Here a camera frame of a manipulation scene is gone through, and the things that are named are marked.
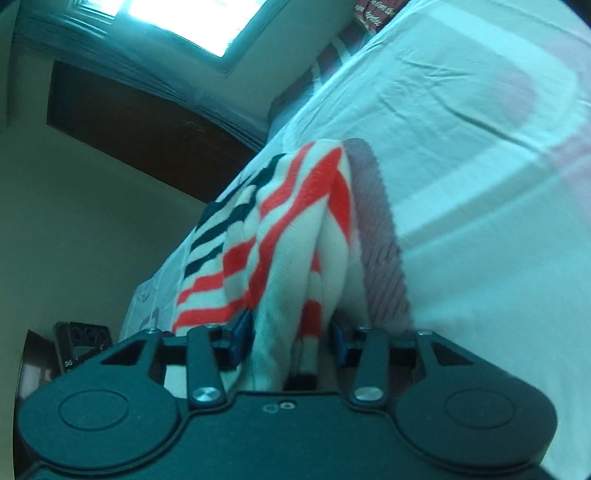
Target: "white bedsheet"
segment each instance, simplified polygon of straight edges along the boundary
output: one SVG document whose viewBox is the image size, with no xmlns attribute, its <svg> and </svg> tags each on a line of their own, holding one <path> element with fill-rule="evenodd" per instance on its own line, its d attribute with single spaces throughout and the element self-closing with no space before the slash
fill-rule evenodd
<svg viewBox="0 0 591 480">
<path fill-rule="evenodd" d="M 559 480 L 591 473 L 590 94 L 591 32 L 559 0 L 411 0 L 235 180 L 368 142 L 415 325 L 551 398 Z"/>
</svg>

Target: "striped towel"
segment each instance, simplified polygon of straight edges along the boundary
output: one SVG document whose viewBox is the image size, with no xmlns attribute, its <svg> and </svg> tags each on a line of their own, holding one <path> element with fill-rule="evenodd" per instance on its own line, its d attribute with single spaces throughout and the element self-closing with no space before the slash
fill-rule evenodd
<svg viewBox="0 0 591 480">
<path fill-rule="evenodd" d="M 227 323 L 241 308 L 254 312 L 251 356 L 223 375 L 226 388 L 240 376 L 241 389 L 259 391 L 315 379 L 319 340 L 335 310 L 368 321 L 352 170 L 344 143 L 311 142 L 270 159 L 205 210 L 172 330 L 185 335 Z"/>
</svg>

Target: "pillow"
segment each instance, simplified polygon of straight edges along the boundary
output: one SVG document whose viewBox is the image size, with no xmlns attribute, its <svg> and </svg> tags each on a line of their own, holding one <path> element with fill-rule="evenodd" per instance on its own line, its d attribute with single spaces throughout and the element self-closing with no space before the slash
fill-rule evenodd
<svg viewBox="0 0 591 480">
<path fill-rule="evenodd" d="M 408 0 L 358 0 L 355 5 L 355 17 L 376 34 L 408 3 Z"/>
</svg>

